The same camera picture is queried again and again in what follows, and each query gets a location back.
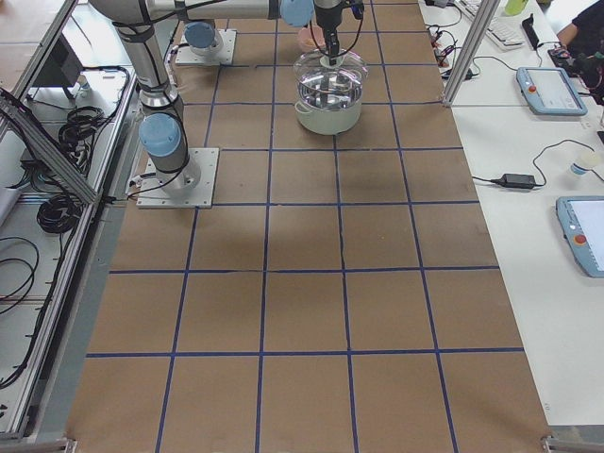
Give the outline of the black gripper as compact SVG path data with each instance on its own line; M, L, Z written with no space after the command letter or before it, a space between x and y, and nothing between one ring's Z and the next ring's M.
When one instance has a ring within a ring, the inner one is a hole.
M342 23L341 0L314 0L316 23L326 31L327 57L334 66L340 53L337 28Z

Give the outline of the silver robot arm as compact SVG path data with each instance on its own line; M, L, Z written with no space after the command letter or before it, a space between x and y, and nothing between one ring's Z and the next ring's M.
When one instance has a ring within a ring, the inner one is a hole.
M112 21L140 84L147 114L165 113L181 120L183 103L169 80L159 50L155 24L173 16L189 23L214 19L282 19L303 26L315 19L324 30L327 53L340 53L337 28L343 1L93 1L93 7Z
M198 55L218 53L224 46L220 32L208 22L189 22L184 27L186 43Z

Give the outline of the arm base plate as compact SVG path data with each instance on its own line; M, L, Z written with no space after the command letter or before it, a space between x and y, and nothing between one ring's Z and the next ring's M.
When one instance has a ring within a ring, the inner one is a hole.
M210 41L210 33L214 33L211 45L197 47L197 43ZM220 66L231 65L234 57L236 29L214 29L193 32L190 28L183 32L181 42L176 52L177 66Z
M136 195L140 209L187 209L212 207L219 149L190 148L189 163L176 177L156 170L151 158L145 172L155 175L145 178Z

